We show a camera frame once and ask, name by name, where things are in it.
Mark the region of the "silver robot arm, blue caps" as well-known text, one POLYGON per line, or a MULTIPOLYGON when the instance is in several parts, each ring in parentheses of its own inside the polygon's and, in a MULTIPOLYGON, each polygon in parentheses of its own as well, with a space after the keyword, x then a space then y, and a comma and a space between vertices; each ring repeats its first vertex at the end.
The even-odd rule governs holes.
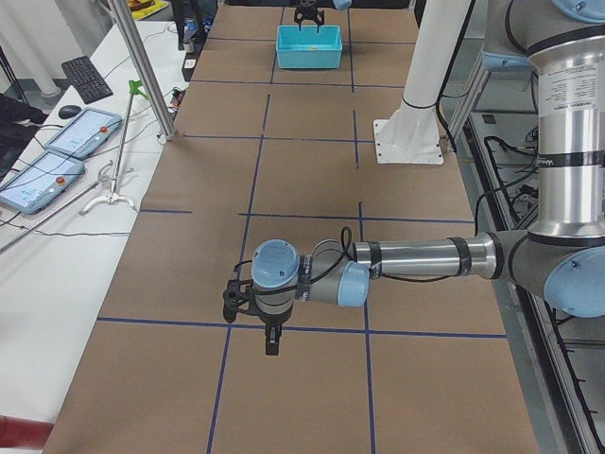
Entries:
POLYGON ((486 52, 538 73, 538 217, 525 230, 471 238, 354 243, 348 229, 309 255, 262 243, 251 261, 249 311, 279 351, 295 301, 358 307, 371 280, 431 282, 478 275, 527 289, 572 316, 604 313, 604 5, 492 1, 486 52))

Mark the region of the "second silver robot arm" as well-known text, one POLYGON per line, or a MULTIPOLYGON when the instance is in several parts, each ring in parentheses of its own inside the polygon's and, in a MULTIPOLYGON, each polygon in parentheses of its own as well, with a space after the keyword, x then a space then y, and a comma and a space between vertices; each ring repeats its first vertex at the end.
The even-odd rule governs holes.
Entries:
POLYGON ((352 6, 352 0, 332 0, 332 4, 336 10, 345 10, 352 6))

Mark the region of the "black gripper, second arm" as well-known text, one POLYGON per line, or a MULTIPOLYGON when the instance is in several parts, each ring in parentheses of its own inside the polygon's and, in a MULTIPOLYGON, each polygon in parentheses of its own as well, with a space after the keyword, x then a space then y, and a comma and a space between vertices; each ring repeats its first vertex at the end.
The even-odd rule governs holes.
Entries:
POLYGON ((304 21, 312 21, 317 25, 317 32, 320 32, 324 25, 324 12, 319 10, 316 0, 299 0, 294 4, 294 22, 298 30, 302 30, 304 21))

